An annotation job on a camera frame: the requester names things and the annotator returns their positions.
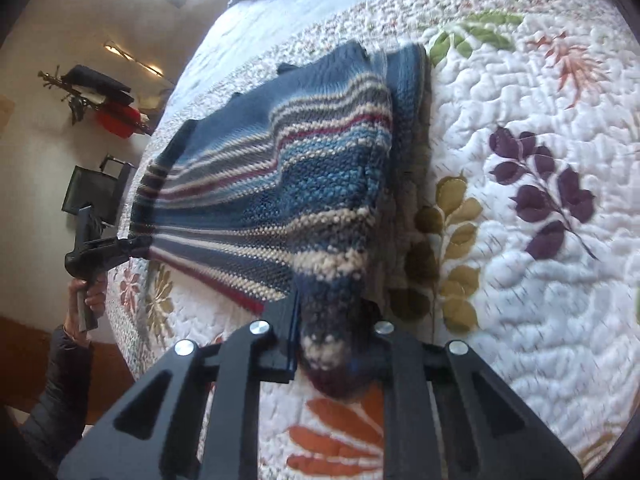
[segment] striped knit sweater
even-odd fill
[[[149,259],[259,314],[293,282],[303,364],[353,368],[370,330],[360,295],[375,206],[394,186],[422,97],[424,49],[367,55],[347,43],[187,121],[149,165],[131,233]]]

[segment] dark jacket sleeve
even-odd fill
[[[93,349],[76,344],[58,327],[51,335],[47,384],[20,432],[54,473],[82,437]]]

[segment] person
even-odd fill
[[[103,274],[87,291],[86,304],[96,317],[104,314],[106,284]],[[77,293],[84,287],[83,280],[69,283],[65,321],[51,334],[46,386],[29,418],[16,430],[6,410],[0,410],[0,449],[9,461],[5,471],[14,478],[55,478],[62,459],[82,437],[93,359],[91,340],[78,327]]]

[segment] floral quilt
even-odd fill
[[[144,162],[185,119],[349,39],[419,41],[431,61],[368,296],[425,341],[465,339],[590,471],[640,400],[638,42],[609,0],[362,2],[163,118]],[[178,339],[219,342],[252,319],[140,260],[110,272],[108,316],[137,375]],[[302,375],[264,384],[259,437],[263,480],[382,478],[382,394],[341,404]]]

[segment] beige wall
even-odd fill
[[[47,90],[38,70],[75,64],[104,72],[145,96],[161,81],[108,52],[116,41],[177,79],[227,0],[32,0],[0,50],[0,95],[15,102],[0,134],[0,315],[51,330],[62,322],[73,248],[73,218],[60,211],[74,166],[97,168],[108,152],[137,163],[147,137],[123,140],[91,117],[71,127],[62,90]],[[101,322],[96,339],[112,341]]]

